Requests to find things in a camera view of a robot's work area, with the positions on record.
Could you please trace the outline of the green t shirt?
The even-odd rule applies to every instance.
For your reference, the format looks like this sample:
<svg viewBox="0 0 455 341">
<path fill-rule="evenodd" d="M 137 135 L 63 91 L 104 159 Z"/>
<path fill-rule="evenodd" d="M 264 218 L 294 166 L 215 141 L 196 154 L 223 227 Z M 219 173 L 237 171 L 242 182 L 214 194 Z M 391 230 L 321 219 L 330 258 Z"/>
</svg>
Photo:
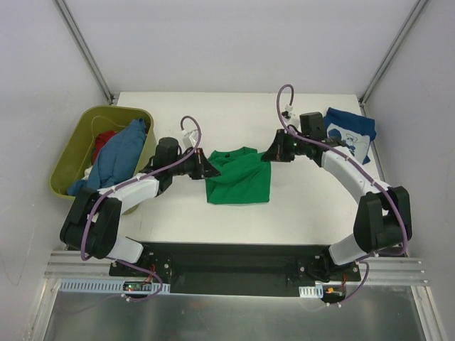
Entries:
<svg viewBox="0 0 455 341">
<path fill-rule="evenodd" d="M 220 175 L 205 180 L 206 200 L 213 205 L 253 205 L 269 202 L 271 163 L 250 147 L 214 151 L 208 158 Z"/>
</svg>

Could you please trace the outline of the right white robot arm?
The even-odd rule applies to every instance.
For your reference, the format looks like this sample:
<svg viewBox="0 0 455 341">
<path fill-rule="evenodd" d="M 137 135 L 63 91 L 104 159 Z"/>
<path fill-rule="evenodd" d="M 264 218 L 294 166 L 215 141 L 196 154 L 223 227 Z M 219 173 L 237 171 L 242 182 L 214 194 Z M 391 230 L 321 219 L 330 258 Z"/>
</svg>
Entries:
<svg viewBox="0 0 455 341">
<path fill-rule="evenodd" d="M 333 281 L 347 265 L 378 252 L 404 254 L 412 237 L 407 190 L 376 181 L 344 141 L 327 134 L 321 113 L 302 114 L 299 121 L 299 128 L 283 124 L 277 130 L 262 160 L 289 163 L 305 156 L 330 173 L 358 205 L 352 233 L 327 246 L 306 267 L 307 273 Z"/>
</svg>

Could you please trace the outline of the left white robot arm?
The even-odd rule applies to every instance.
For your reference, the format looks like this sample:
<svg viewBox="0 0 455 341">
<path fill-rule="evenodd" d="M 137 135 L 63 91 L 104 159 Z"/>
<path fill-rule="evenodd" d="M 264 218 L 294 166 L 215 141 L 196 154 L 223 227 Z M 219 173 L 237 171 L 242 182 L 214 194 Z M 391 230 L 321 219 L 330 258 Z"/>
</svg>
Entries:
<svg viewBox="0 0 455 341">
<path fill-rule="evenodd" d="M 220 172 L 210 164 L 203 149 L 187 148 L 182 153 L 176 139 L 160 139 L 155 155 L 133 178 L 109 188 L 80 190 L 63 223 L 60 240 L 80 251 L 84 259 L 125 261 L 134 276 L 145 275 L 151 262 L 145 246 L 119 234 L 121 216 L 162 194 L 173 177 L 180 175 L 201 180 L 218 177 Z"/>
</svg>

